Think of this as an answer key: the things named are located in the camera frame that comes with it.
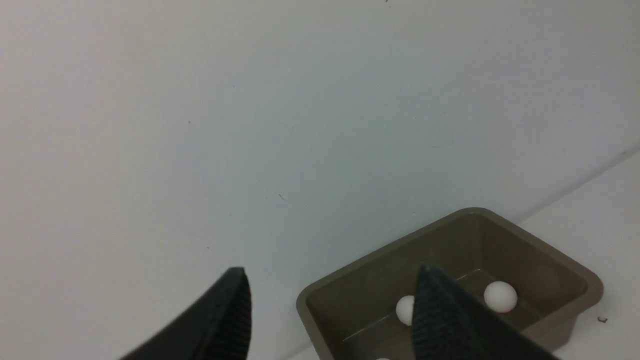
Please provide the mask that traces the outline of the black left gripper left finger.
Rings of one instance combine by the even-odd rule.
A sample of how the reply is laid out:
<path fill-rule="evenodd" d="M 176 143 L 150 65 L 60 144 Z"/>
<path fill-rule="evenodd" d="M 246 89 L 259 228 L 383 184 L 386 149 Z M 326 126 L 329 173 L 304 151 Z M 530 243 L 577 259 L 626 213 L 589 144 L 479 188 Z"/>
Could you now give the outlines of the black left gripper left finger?
<path fill-rule="evenodd" d="M 228 268 L 174 321 L 124 360 L 246 360 L 252 296 L 243 267 Z"/>

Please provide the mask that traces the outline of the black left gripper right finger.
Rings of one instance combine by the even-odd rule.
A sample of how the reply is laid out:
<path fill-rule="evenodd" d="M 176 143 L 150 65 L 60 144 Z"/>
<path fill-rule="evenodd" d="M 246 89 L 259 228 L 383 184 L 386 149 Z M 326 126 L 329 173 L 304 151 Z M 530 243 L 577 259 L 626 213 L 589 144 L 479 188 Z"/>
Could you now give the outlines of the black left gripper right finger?
<path fill-rule="evenodd" d="M 414 292 L 416 360 L 555 360 L 502 321 L 445 271 L 422 266 Z"/>

